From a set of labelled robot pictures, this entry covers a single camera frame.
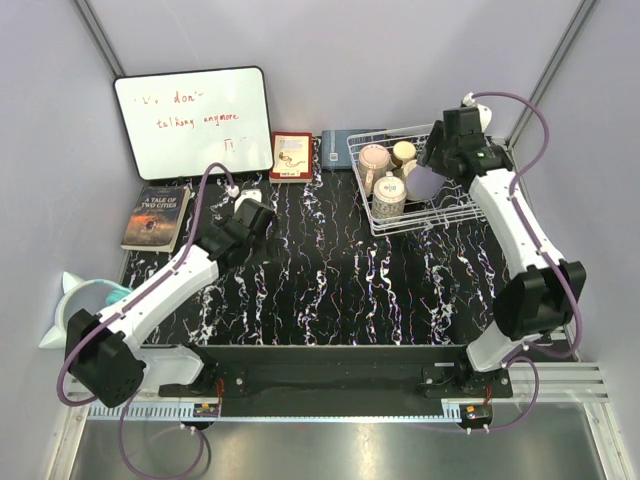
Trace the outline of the lavender cup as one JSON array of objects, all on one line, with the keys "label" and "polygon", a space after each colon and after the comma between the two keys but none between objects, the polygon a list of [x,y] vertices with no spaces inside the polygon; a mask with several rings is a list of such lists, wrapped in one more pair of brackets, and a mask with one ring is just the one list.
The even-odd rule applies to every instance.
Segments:
[{"label": "lavender cup", "polygon": [[416,165],[406,175],[408,199],[412,201],[429,200],[438,193],[444,182],[445,178],[430,168]]}]

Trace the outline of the dark blue book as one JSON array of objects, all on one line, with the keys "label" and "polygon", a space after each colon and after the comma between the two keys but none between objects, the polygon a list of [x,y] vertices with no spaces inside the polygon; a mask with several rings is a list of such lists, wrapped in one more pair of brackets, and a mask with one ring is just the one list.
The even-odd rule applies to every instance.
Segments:
[{"label": "dark blue book", "polygon": [[324,130],[321,135],[321,167],[327,171],[351,169],[347,139],[367,133],[368,129]]}]

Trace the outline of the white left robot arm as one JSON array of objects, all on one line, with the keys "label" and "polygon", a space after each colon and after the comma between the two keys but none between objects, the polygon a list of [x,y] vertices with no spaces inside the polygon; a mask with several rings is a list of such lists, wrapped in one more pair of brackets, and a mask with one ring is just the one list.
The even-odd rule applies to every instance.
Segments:
[{"label": "white left robot arm", "polygon": [[274,210],[255,199],[205,229],[151,278],[123,299],[92,314],[74,313],[67,324],[65,360],[91,401],[113,408],[139,390],[182,388],[203,396],[216,389],[217,362],[195,345],[147,348],[145,340],[202,288],[246,263],[279,260],[283,243],[270,238]]}]

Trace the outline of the white patterned mug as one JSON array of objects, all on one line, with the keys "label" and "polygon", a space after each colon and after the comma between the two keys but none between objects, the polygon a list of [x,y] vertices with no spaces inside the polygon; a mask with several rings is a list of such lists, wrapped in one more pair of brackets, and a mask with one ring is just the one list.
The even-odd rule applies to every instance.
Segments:
[{"label": "white patterned mug", "polygon": [[404,181],[392,172],[386,172],[374,185],[372,216],[379,221],[400,216],[404,211],[407,189]]}]

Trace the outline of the red and cream book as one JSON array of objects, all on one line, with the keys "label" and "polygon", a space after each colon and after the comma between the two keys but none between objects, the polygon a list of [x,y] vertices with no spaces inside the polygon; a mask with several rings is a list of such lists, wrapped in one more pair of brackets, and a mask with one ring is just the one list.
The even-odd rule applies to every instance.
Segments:
[{"label": "red and cream book", "polygon": [[312,135],[309,132],[274,132],[272,184],[309,183],[313,177]]}]

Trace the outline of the cream and brown cup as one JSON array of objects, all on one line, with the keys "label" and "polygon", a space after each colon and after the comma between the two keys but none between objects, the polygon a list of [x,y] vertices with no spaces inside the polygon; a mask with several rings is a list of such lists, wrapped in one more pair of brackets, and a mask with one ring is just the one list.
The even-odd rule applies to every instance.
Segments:
[{"label": "cream and brown cup", "polygon": [[401,169],[406,163],[414,160],[416,154],[417,150],[413,143],[406,140],[396,142],[391,151],[393,169]]}]

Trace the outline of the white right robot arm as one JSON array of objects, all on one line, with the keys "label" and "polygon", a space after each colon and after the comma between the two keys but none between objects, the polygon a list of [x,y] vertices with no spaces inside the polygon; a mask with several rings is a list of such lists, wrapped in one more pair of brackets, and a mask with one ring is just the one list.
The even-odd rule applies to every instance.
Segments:
[{"label": "white right robot arm", "polygon": [[519,190],[508,154],[486,139],[478,107],[444,111],[418,164],[467,191],[488,220],[510,274],[494,299],[491,324],[453,367],[455,387],[472,397],[498,381],[517,353],[577,320],[574,308],[586,270],[579,261],[566,261],[543,233]]}]

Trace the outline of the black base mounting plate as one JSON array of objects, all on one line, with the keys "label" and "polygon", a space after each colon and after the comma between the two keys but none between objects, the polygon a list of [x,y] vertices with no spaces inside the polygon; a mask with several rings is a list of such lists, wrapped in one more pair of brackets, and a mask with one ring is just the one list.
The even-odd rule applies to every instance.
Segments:
[{"label": "black base mounting plate", "polygon": [[174,380],[163,397],[211,397],[227,418],[396,418],[440,415],[444,399],[508,399],[504,370],[472,372],[460,346],[208,346],[197,386]]}]

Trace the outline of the pink cup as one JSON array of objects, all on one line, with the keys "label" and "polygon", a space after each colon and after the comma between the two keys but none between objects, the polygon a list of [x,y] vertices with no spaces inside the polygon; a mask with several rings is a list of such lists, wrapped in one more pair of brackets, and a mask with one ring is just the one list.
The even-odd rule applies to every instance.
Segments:
[{"label": "pink cup", "polygon": [[358,156],[358,173],[366,196],[373,192],[375,183],[385,175],[391,162],[389,151],[382,145],[364,146]]}]

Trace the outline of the white cat-ear headphones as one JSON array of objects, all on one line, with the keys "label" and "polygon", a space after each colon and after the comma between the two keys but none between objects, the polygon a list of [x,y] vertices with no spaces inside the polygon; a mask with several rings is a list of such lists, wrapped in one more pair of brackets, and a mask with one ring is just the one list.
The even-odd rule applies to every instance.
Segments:
[{"label": "white cat-ear headphones", "polygon": [[97,313],[125,298],[131,288],[107,279],[85,280],[70,272],[62,274],[63,295],[54,311],[53,326],[39,343],[40,349],[61,349],[65,346],[67,326],[81,309]]}]

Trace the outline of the A Tale of Two Cities book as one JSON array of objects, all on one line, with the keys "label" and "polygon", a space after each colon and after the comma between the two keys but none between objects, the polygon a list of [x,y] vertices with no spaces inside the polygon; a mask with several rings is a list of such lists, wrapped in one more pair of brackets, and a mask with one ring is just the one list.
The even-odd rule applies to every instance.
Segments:
[{"label": "A Tale of Two Cities book", "polygon": [[171,253],[176,245],[191,189],[145,186],[121,241],[124,250]]}]

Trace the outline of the white dry-erase board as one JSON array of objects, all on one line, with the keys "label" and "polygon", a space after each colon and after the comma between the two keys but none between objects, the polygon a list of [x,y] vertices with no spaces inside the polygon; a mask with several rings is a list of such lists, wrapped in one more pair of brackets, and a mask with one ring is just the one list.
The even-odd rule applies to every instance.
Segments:
[{"label": "white dry-erase board", "polygon": [[114,90],[139,176],[200,176],[273,167],[263,71],[257,66],[118,78]]}]

